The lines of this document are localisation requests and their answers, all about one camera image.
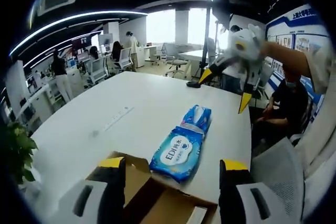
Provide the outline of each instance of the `robotic arm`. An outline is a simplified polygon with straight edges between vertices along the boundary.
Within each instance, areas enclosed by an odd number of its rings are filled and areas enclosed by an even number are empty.
[[[190,81],[188,87],[199,88],[201,84],[211,81],[215,76],[220,76],[229,66],[238,63],[246,69],[243,95],[241,97],[238,113],[242,113],[260,82],[266,83],[273,73],[273,69],[264,64],[260,55],[262,31],[259,27],[249,24],[248,29],[242,29],[232,34],[229,48],[222,57],[218,57],[207,68],[198,82]]]

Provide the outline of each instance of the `black shirt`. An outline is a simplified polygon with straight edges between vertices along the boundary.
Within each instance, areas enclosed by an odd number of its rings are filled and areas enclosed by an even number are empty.
[[[272,97],[280,102],[278,113],[280,118],[287,118],[290,132],[299,133],[301,119],[308,104],[308,93],[303,84],[299,82],[295,88],[289,88],[283,79]]]
[[[63,59],[54,60],[51,64],[51,69],[56,76],[61,76],[62,74],[67,74],[65,70],[65,62]]]

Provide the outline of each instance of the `blue and white wall display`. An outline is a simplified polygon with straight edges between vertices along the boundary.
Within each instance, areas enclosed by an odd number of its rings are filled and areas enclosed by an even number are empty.
[[[321,25],[315,11],[309,5],[302,5],[272,20],[266,25],[265,30],[268,41],[275,41],[288,48],[312,53],[324,46],[329,39],[326,29]],[[273,60],[271,66],[275,72],[265,87],[268,97],[279,86],[284,75],[280,62]],[[301,82],[314,102],[314,115],[316,115],[323,101],[323,96],[313,92],[309,78],[302,77]]]

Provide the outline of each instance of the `wet wipes package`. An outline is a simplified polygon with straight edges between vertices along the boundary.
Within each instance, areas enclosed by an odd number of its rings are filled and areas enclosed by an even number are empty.
[[[210,116],[211,109],[195,105],[183,117],[181,126],[183,124],[195,125],[206,134],[210,125]]]
[[[186,180],[197,165],[202,140],[202,133],[177,126],[155,152],[150,169],[179,183]]]

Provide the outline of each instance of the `woman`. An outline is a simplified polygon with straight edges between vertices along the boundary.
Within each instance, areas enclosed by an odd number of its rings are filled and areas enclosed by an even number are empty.
[[[115,41],[113,43],[113,48],[112,48],[112,59],[115,60],[116,62],[119,61],[120,59],[120,51],[123,49],[123,46],[119,43],[119,41]]]
[[[55,74],[56,85],[65,102],[68,103],[73,99],[73,96],[67,72],[65,70],[65,61],[58,58],[58,50],[53,53],[53,57],[54,61],[51,64],[51,69]]]
[[[98,49],[96,46],[92,46],[90,48],[89,54],[93,58],[93,60],[98,60]]]
[[[126,37],[129,38],[129,47],[131,48],[131,59],[132,59],[132,62],[133,62],[133,65],[132,65],[132,71],[133,72],[136,72],[137,69],[136,69],[136,66],[137,66],[137,63],[138,63],[138,58],[137,58],[137,49],[138,49],[138,41],[137,39],[133,36],[133,33],[128,31],[126,33]]]

